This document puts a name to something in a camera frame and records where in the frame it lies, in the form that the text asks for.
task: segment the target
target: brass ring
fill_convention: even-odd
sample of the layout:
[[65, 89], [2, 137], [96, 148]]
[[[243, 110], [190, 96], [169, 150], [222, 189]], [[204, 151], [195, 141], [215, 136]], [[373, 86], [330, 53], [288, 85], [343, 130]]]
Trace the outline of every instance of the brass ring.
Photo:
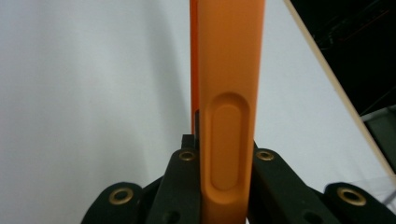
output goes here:
[[344, 202], [352, 205], [364, 206], [367, 203], [366, 198], [354, 189], [338, 188], [337, 194]]
[[[117, 198], [117, 194], [121, 192], [125, 192], [126, 195], [121, 198]], [[121, 189], [113, 190], [113, 192], [111, 192], [110, 196], [108, 197], [108, 200], [110, 201], [111, 204], [120, 205], [120, 204], [128, 203], [129, 201], [131, 201], [133, 197], [134, 197], [134, 192], [131, 189], [121, 188]]]
[[182, 151], [178, 154], [178, 157], [183, 161], [192, 161], [195, 159], [195, 153], [191, 151]]
[[274, 159], [274, 154], [269, 151], [259, 151], [256, 153], [256, 156], [262, 161], [271, 161]]

